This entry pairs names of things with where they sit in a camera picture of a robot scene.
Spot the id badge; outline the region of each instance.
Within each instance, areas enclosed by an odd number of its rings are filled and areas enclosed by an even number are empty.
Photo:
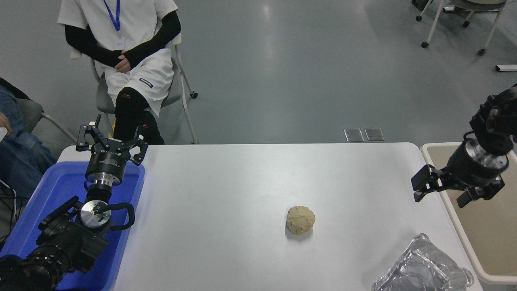
[[[126,38],[123,36],[120,36],[117,41],[115,42],[115,49],[116,50],[123,50],[124,46],[126,44]]]

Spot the person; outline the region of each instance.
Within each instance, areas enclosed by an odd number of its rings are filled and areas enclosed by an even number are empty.
[[[37,137],[25,131],[17,98],[29,99],[18,88],[0,78],[0,127],[7,135],[0,141],[0,187],[4,193],[30,198],[45,171],[56,163]]]
[[[114,138],[164,144],[156,117],[172,82],[166,45],[181,31],[172,0],[63,0],[58,23],[66,41],[100,64],[115,105]]]

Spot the black robotic arm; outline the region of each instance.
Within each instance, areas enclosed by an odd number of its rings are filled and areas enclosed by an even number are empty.
[[[490,95],[470,121],[471,132],[449,158],[445,168],[423,166],[412,178],[414,198],[420,202],[434,191],[463,190],[460,208],[472,200],[492,199],[504,186],[500,174],[508,168],[513,141],[517,142],[517,84]]]

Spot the dough ball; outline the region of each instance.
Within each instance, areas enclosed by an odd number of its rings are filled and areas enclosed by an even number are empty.
[[[311,230],[316,217],[314,213],[305,206],[295,206],[287,213],[287,228],[296,235],[303,235]]]

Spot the chair leg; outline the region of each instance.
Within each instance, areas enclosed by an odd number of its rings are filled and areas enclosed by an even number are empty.
[[[68,131],[66,128],[64,128],[62,125],[60,125],[55,119],[53,119],[50,115],[46,113],[41,113],[41,116],[45,118],[46,120],[52,122],[59,130],[61,130],[62,133],[64,133],[73,143],[77,143],[77,138],[73,136],[73,134]]]
[[[181,80],[181,88],[183,89],[183,94],[181,96],[181,100],[183,101],[183,110],[185,111],[185,116],[187,117],[187,123],[189,124],[190,134],[192,135],[192,144],[199,144],[194,132],[194,126],[192,125],[192,120],[190,119],[189,108],[187,106],[187,99],[185,98],[185,87],[183,86],[183,78]]]
[[[438,10],[436,11],[436,16],[434,17],[433,26],[431,27],[431,31],[429,32],[429,36],[427,37],[427,40],[425,42],[422,42],[422,47],[426,48],[429,43],[431,42],[431,38],[433,37],[434,29],[436,28],[436,24],[438,23],[438,17],[440,16],[440,12],[442,11],[442,7],[444,6],[445,0],[440,1],[440,6],[438,7]]]
[[[102,113],[104,115],[104,120],[106,121],[106,126],[110,132],[111,137],[113,137],[113,123],[110,121],[110,116],[107,113]]]
[[[420,21],[422,20],[422,17],[423,15],[425,14],[425,12],[427,11],[427,8],[429,8],[429,5],[432,3],[432,0],[429,0],[427,1],[427,3],[425,4],[425,7],[423,8],[422,12],[420,13],[419,16],[416,16],[416,21]]]
[[[504,7],[499,9],[499,13],[495,17],[494,25],[492,25],[492,29],[490,30],[490,34],[488,35],[488,39],[486,40],[484,47],[478,51],[478,55],[484,55],[486,48],[488,47],[488,44],[490,43],[490,40],[492,40],[492,36],[494,35],[495,26],[497,25],[497,22],[499,21],[499,17],[501,17],[501,14],[503,14],[503,11],[505,11]]]
[[[472,16],[474,15],[475,12],[476,12],[475,10],[472,10],[468,14],[467,18],[465,19],[465,22],[463,22],[463,27],[467,27],[470,24],[470,20],[472,19]]]
[[[179,47],[178,46],[174,46],[174,49],[176,50],[176,57],[178,59],[179,70],[181,71],[181,75],[185,79],[185,83],[187,83],[187,88],[189,89],[190,97],[192,97],[192,99],[196,99],[197,98],[197,92],[193,91],[190,88],[189,81],[187,80],[187,75],[185,74],[185,70],[183,69],[183,63],[181,62],[181,56],[179,55]]]

